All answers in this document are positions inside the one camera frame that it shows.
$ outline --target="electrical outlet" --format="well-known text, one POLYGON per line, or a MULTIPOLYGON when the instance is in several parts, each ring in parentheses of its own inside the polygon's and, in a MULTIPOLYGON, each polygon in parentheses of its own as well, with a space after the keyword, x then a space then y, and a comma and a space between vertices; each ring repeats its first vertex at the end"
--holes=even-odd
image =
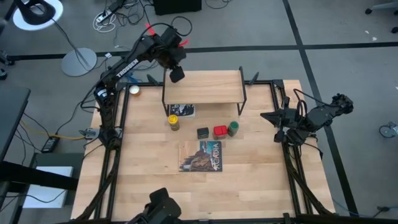
POLYGON ((98 18, 97 18, 97 22, 102 22, 102 21, 104 21, 106 18, 108 18, 108 16, 109 15, 111 15, 112 14, 112 12, 110 11, 110 10, 107 10, 107 11, 105 11, 105 16, 104 15, 100 15, 100 16, 98 16, 98 18))

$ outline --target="red block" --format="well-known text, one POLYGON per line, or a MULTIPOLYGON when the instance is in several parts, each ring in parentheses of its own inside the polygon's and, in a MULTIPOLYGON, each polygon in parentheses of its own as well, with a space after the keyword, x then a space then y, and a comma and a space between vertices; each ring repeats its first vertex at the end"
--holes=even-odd
POLYGON ((224 139, 228 134, 228 130, 225 125, 215 126, 213 129, 214 140, 224 139))

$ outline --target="lamp base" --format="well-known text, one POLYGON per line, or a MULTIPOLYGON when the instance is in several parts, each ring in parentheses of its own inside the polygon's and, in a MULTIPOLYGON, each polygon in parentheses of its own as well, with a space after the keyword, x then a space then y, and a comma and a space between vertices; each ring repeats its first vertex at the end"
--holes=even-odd
POLYGON ((78 48, 77 50, 80 54, 72 50, 62 59, 61 69, 71 77, 79 77, 92 71, 97 63, 97 55, 91 49, 78 48))

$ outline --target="black desk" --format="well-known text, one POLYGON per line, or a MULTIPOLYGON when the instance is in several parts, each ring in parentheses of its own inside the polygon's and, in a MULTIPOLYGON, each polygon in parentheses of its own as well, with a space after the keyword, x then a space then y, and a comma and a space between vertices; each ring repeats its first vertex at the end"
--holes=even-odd
MULTIPOLYGON (((30 90, 27 88, 0 87, 0 208, 8 192, 25 193, 29 184, 67 190, 77 188, 78 179, 76 178, 36 170, 32 168, 32 163, 29 167, 24 167, 4 161, 19 121, 24 114, 29 95, 30 90)), ((22 206, 19 207, 17 216, 22 210, 22 206)))
POLYGON ((0 88, 0 162, 4 160, 12 137, 24 114, 30 90, 22 87, 0 88))

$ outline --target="book cover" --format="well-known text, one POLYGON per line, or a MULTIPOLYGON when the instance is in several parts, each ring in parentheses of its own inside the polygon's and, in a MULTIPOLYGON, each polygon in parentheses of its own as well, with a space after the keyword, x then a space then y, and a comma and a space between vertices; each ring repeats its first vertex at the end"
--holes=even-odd
POLYGON ((195 105, 170 105, 170 115, 190 118, 195 116, 195 105))
POLYGON ((180 172, 221 172, 221 141, 200 141, 199 150, 180 151, 180 172))

